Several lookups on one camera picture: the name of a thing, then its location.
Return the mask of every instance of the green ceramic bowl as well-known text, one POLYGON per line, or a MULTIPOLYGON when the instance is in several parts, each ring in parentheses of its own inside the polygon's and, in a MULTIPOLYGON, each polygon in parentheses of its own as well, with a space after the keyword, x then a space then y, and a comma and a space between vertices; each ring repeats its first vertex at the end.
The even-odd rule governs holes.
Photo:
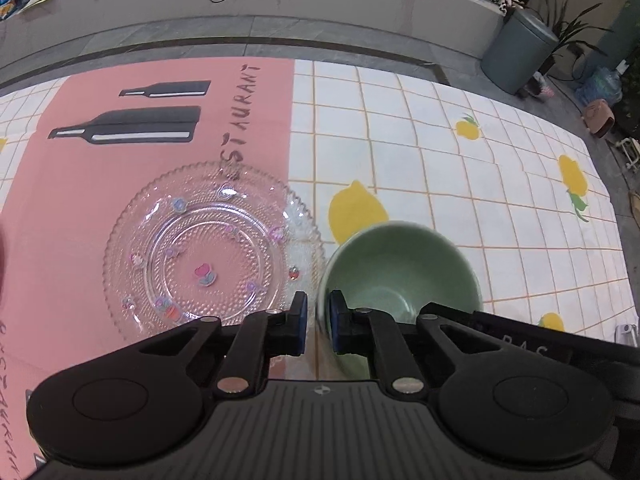
MULTIPOLYGON (((464 312, 482 309, 478 281, 462 253, 442 235, 408 222, 373 225, 335 251, 318 294, 319 325, 327 335, 324 300, 336 288, 349 308, 384 310, 402 323, 414 323, 431 301, 464 312)), ((338 362, 351 378, 368 375, 364 358, 339 356, 338 362)))

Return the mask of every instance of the table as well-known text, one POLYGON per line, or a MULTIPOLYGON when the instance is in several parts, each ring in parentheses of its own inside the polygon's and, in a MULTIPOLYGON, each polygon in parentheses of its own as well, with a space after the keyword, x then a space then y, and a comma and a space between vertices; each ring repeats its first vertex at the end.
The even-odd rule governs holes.
MULTIPOLYGON (((28 475, 38 453, 24 418, 28 390, 126 344, 102 293, 102 257, 120 212, 159 174, 234 150, 299 194, 327 257, 338 247, 328 207, 358 181, 390 219, 433 228, 460 248, 486 311, 531 323, 556 312, 568 332, 607 340, 617 324, 638 322, 614 211, 585 144, 455 88, 307 60, 153 61, 4 96, 0 135, 0 416, 12 436, 2 445, 5 479, 28 475), (203 79, 212 81, 206 96, 119 95, 203 79), (167 101, 201 107, 190 142, 47 138, 108 110, 167 101)), ((274 362, 274 376, 339 375, 309 321, 305 355, 274 362)))

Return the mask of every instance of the gray trash can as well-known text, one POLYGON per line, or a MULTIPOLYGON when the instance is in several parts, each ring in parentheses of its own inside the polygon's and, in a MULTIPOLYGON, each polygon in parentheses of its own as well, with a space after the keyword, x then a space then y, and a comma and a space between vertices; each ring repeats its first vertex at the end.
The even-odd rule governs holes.
POLYGON ((556 35, 536 16, 516 9, 484 53, 480 67, 497 86, 515 94, 557 44, 556 35))

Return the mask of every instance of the bowl rim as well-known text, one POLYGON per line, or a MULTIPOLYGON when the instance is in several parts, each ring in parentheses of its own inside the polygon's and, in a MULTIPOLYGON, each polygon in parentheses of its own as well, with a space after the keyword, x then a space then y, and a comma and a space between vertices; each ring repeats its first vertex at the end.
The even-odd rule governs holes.
POLYGON ((478 282, 478 277, 476 276, 476 272, 471 267, 471 264, 466 259, 466 256, 462 253, 462 251, 459 248, 456 247, 456 245, 451 240, 449 240, 443 234, 435 231, 434 229, 431 229, 430 227, 427 227, 422 224, 418 224, 416 222, 407 222, 405 220, 389 220, 386 222, 379 222, 377 224, 370 225, 369 227, 363 229, 362 231, 358 231, 356 234, 351 236, 345 243, 343 243, 341 246, 339 246, 335 250, 334 254, 332 254, 331 258, 329 258, 329 261, 324 266, 324 273, 322 274, 322 278, 320 279, 320 285, 318 286, 318 291, 316 293, 316 322, 320 326, 320 330, 323 333, 327 334, 329 337, 330 337, 330 334, 329 334, 329 331, 327 330, 325 316, 324 316, 324 297, 325 297, 324 290, 326 288, 326 282, 328 281, 328 278, 329 278, 329 273, 334 268, 334 265, 337 259, 340 257, 340 255, 345 250, 347 250, 347 248, 351 244, 355 243, 357 240, 359 240, 359 238, 366 236, 368 233, 372 231, 376 231, 378 229, 384 229, 388 227, 412 228, 412 229, 418 229, 423 232, 427 232, 430 235, 435 235, 442 242, 444 242, 445 245, 453 249, 453 251, 460 256, 460 259, 462 260, 463 265, 466 267, 466 270, 468 270, 470 275, 473 277, 473 282, 476 286, 476 295, 478 296, 478 303, 480 304, 480 307, 482 309, 482 306, 483 306, 482 291, 480 289, 480 284, 478 282))

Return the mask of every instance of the metal screw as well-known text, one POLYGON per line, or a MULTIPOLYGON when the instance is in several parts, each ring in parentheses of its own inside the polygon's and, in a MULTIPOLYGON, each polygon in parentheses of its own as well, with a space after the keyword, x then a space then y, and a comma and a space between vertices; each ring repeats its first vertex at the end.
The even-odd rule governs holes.
POLYGON ((239 394, 249 387, 249 383, 242 377, 225 377, 218 381, 218 389, 226 394, 239 394))
POLYGON ((414 377, 400 377, 393 381, 391 386, 401 394, 416 394, 424 388, 424 383, 414 377))

